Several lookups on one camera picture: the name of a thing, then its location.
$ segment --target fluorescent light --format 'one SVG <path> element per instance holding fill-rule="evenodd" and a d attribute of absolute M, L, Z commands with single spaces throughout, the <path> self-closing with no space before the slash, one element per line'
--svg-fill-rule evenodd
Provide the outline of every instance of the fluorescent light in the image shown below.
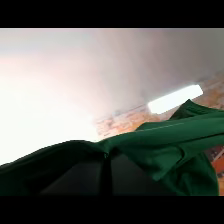
<path fill-rule="evenodd" d="M 194 99 L 202 94 L 203 91 L 199 85 L 191 85 L 149 102 L 148 107 L 152 113 L 162 114 L 183 104 L 188 99 Z"/>

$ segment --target white light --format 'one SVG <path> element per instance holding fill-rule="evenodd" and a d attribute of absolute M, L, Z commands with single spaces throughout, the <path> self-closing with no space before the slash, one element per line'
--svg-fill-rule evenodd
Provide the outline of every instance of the white light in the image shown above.
<path fill-rule="evenodd" d="M 183 104 L 188 99 L 194 99 L 202 94 L 203 91 L 199 85 L 192 85 L 151 101 L 148 103 L 148 107 L 152 113 L 162 114 Z"/>

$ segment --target gray ceiling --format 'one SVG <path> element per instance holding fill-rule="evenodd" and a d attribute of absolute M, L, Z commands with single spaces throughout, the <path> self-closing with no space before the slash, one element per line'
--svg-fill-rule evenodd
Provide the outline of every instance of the gray ceiling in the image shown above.
<path fill-rule="evenodd" d="M 32 90 L 34 100 L 51 95 L 59 107 L 67 102 L 94 118 L 223 68 L 224 29 L 0 30 L 2 86 L 21 97 Z"/>

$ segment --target dark green cloth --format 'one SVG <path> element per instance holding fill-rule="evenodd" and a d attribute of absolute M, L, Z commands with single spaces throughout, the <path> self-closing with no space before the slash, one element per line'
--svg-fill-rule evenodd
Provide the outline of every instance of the dark green cloth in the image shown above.
<path fill-rule="evenodd" d="M 224 144 L 223 111 L 188 100 L 170 120 L 97 143 L 70 141 L 0 167 L 0 195 L 36 195 L 75 164 L 125 154 L 177 195 L 218 195 L 216 173 L 203 153 Z"/>

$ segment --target white ceiling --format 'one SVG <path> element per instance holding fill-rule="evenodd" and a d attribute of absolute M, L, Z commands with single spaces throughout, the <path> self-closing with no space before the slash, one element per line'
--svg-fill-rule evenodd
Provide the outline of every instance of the white ceiling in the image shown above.
<path fill-rule="evenodd" d="M 0 29 L 0 132 L 20 147 L 29 134 L 25 153 L 91 139 L 85 121 L 222 70 L 223 40 L 224 29 Z"/>

